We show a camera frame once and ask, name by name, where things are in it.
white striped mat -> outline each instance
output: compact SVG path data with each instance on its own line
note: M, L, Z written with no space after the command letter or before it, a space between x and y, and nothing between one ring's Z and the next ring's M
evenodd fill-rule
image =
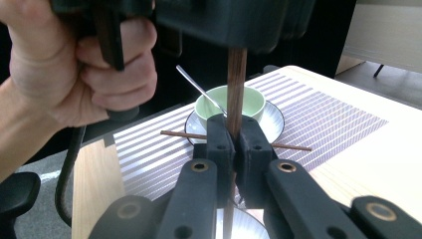
M313 148L311 152L276 149L279 158L298 161L307 170L388 123L278 72L246 85L260 90L282 111L285 129L276 142ZM186 138L159 133L164 129L184 131L192 111L190 104L114 135L126 194L153 200L174 187L193 146Z

wrist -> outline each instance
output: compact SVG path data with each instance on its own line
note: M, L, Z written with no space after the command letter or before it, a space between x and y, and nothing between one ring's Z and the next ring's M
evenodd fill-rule
M38 127L46 134L54 134L64 128L60 123L48 114L45 106L23 96L14 82L9 78L0 88L1 101L5 106L3 111L7 113L4 121L20 124L21 126Z

metal rod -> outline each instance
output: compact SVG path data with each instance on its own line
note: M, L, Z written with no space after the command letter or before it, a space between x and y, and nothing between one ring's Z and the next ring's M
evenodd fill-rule
M214 101L190 76L183 70L182 67L179 65L176 66L177 71L190 83L192 86L196 88L205 98L207 98L216 108L219 108L223 115L227 116L227 111L224 109L220 104L218 104L216 101Z

black cable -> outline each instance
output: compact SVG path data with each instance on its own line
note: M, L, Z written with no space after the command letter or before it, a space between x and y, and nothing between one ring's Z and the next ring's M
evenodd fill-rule
M62 171L60 172L56 186L56 210L62 220L70 227L72 227L72 213L70 213L66 208L65 192L68 187L69 177L74 169L75 161L77 160L78 153L84 139L86 128L86 126L74 128L68 153L66 154L65 161L63 162Z

finger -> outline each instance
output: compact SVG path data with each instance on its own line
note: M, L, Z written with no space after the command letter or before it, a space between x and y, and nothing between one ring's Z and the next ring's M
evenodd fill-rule
M154 60L150 51L126 65L123 72L86 66L81 79L100 95L123 94L156 81Z
M133 18L120 24L124 62L130 62L137 55L152 49L156 41L156 32L152 23L145 18ZM100 41L97 37L81 39L77 48L80 61L98 67L108 68L103 60Z
M93 94L93 103L111 111L125 111L149 101L155 92L156 82L146 85L131 92L119 95Z

